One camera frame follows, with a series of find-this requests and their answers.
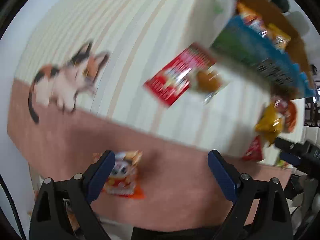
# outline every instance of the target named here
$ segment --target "brown cardboard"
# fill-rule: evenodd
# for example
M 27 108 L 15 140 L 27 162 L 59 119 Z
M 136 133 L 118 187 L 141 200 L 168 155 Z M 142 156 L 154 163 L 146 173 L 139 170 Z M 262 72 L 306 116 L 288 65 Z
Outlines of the brown cardboard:
M 273 23 L 279 29 L 291 36 L 291 41 L 288 43 L 286 51 L 291 60 L 300 65 L 300 70 L 304 71 L 309 79 L 309 84 L 312 84 L 310 74 L 310 65 L 304 50 L 304 42 L 301 39 L 297 30 L 287 21 L 280 9 L 268 0 L 240 0 L 249 8 L 260 13 L 266 25 Z

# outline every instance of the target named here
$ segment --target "silver bolt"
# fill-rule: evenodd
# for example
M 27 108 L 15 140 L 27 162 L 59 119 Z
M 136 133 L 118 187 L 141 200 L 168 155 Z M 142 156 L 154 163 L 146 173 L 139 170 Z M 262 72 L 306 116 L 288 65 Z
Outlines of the silver bolt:
M 279 183 L 279 179 L 278 178 L 272 178 L 272 182 L 275 183 L 275 184 L 278 184 Z
M 250 179 L 250 175 L 249 175 L 249 174 L 246 174 L 246 173 L 242 173 L 242 174 L 241 174 L 241 178 L 242 178 L 242 179 L 245 179 L 245 180 L 248 180 L 248 179 Z
M 51 178 L 46 178 L 43 182 L 44 184 L 49 184 L 51 182 Z
M 82 178 L 82 174 L 81 173 L 77 173 L 76 175 L 73 176 L 74 179 L 81 179 Z

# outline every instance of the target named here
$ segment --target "striped fabric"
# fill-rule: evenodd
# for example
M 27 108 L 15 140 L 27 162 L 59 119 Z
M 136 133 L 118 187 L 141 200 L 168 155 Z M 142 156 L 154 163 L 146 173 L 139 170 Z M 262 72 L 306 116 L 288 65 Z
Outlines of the striped fabric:
M 261 80 L 257 86 L 255 74 L 248 79 L 241 65 L 220 61 L 230 84 L 208 105 L 187 91 L 166 109 L 142 88 L 192 42 L 208 39 L 213 8 L 214 0 L 60 0 L 31 35 L 16 78 L 30 85 L 42 65 L 61 66 L 92 40 L 92 53 L 108 51 L 110 58 L 96 80 L 95 96 L 80 93 L 77 109 L 188 146 L 241 156 L 270 98 L 268 85 Z

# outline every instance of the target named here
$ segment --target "cat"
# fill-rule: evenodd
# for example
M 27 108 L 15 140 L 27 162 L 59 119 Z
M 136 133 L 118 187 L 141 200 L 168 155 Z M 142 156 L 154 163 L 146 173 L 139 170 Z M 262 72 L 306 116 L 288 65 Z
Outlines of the cat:
M 75 109 L 79 92 L 95 94 L 95 79 L 106 65 L 109 54 L 101 52 L 92 55 L 91 47 L 92 41 L 83 44 L 72 59 L 61 68 L 47 64 L 38 71 L 30 86 L 28 98 L 29 112 L 36 124 L 39 123 L 39 116 L 32 105 L 33 94 L 37 103 L 48 106 L 49 101 L 56 100 L 58 108 L 68 112 Z

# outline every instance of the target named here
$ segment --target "table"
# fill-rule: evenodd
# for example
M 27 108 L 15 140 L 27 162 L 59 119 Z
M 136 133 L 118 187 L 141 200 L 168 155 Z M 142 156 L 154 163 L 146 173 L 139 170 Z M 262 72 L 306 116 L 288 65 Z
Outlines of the table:
M 233 1 L 228 1 L 225 10 L 232 11 Z M 20 59 L 8 117 L 12 141 L 42 176 L 54 180 L 86 170 L 92 152 L 141 149 L 146 199 L 102 194 L 94 210 L 156 230 L 221 223 L 230 204 L 206 165 L 207 152 L 215 148 L 243 155 L 269 101 L 268 84 L 244 66 L 215 55 L 229 84 L 208 105 L 187 91 L 165 109 L 141 87 L 193 41 L 209 46 L 219 33 L 214 27 L 226 21 L 214 15 L 212 6 L 213 0 L 61 0 L 31 35 Z M 79 93 L 73 113 L 63 113 L 55 104 L 35 104 L 40 123 L 34 124 L 26 102 L 37 70 L 46 63 L 63 65 L 87 40 L 93 40 L 92 53 L 110 52 L 96 81 L 96 95 Z M 293 134 L 298 137 L 299 126 Z M 277 176 L 285 185 L 290 175 L 230 161 L 255 179 Z

